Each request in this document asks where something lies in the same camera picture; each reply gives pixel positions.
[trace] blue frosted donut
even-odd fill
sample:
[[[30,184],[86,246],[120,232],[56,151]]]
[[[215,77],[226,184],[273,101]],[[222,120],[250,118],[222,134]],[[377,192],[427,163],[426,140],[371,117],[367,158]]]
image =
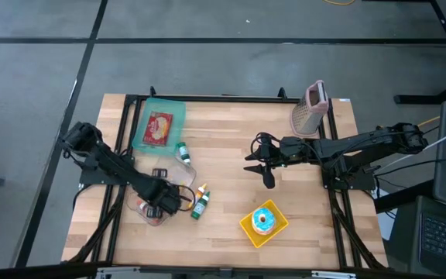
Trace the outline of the blue frosted donut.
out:
[[[252,227],[260,235],[270,234],[275,223],[275,215],[267,208],[258,208],[252,214]]]

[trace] green plastic tray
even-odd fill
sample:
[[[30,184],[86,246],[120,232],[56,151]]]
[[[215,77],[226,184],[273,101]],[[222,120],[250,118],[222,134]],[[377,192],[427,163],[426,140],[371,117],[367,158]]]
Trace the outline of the green plastic tray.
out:
[[[151,112],[165,112],[173,115],[168,140],[165,146],[152,146],[142,142],[147,122]],[[142,118],[137,126],[136,136],[133,139],[132,147],[146,153],[154,153],[164,156],[175,156],[177,154],[177,144],[185,123],[185,103],[177,101],[162,100],[158,98],[148,98],[144,103]]]

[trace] yellow tray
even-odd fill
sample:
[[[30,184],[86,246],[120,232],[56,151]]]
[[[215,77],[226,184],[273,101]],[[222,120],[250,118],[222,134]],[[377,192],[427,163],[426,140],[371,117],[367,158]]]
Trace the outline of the yellow tray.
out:
[[[246,217],[240,220],[240,226],[244,229],[245,234],[251,239],[255,248],[260,248],[264,243],[267,243],[268,240],[272,239],[282,229],[285,229],[285,227],[288,226],[288,221],[285,219],[285,216],[283,216],[282,212],[276,207],[272,200],[267,200],[259,206],[259,208],[267,208],[275,215],[276,228],[269,235],[263,236],[258,234],[252,227],[252,213],[254,212],[250,212]]]

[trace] wooden tabletop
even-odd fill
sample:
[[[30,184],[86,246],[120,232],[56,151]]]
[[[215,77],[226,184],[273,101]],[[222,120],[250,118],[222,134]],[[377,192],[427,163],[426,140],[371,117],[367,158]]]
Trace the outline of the wooden tabletop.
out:
[[[124,95],[106,94],[102,102],[97,127],[109,146],[115,144],[124,99]],[[350,101],[332,102],[338,137],[357,134]],[[249,145],[258,132],[268,132],[277,138],[293,135],[289,116],[295,105],[231,102],[186,105],[182,138],[197,172],[195,186],[207,183],[211,191],[208,207],[198,221],[188,212],[178,212],[154,227],[128,208],[126,202],[132,193],[129,188],[114,264],[338,269],[328,193],[322,187],[319,167],[300,164],[277,168],[273,171],[276,187],[272,190],[262,184],[261,176],[242,169],[257,164],[244,161],[244,156],[250,153]],[[129,115],[127,131],[133,113]],[[134,156],[137,169],[150,174],[149,168],[157,157],[137,150]],[[74,256],[94,232],[104,194],[104,185],[94,185],[77,199],[63,260]],[[378,261],[387,265],[372,199],[361,191],[349,194],[357,233]],[[256,249],[238,222],[268,199],[276,203],[290,224]],[[105,233],[100,260],[105,258],[108,236],[109,230]],[[348,263],[352,265],[348,236],[345,232],[343,236]]]

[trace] gray floor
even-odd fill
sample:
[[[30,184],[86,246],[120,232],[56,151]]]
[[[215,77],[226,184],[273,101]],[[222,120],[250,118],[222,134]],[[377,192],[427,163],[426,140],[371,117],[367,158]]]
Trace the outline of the gray floor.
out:
[[[440,4],[446,15],[446,1]],[[0,0],[0,36],[87,37],[98,6],[92,0]],[[430,5],[421,3],[110,0],[99,36],[441,38],[444,32]],[[11,263],[83,53],[84,45],[0,45],[0,175],[6,178],[0,187],[0,268]],[[419,123],[438,115],[438,106],[395,105],[392,97],[445,89],[446,48],[97,45],[73,122],[94,122],[104,93],[147,93],[152,85],[159,94],[271,96],[283,86],[299,96],[317,79],[325,80],[331,97],[352,100],[360,132]],[[433,157],[428,151],[411,162]],[[431,177],[433,168],[410,173],[389,179],[412,185]],[[59,163],[29,264],[59,262],[78,177],[70,161]]]

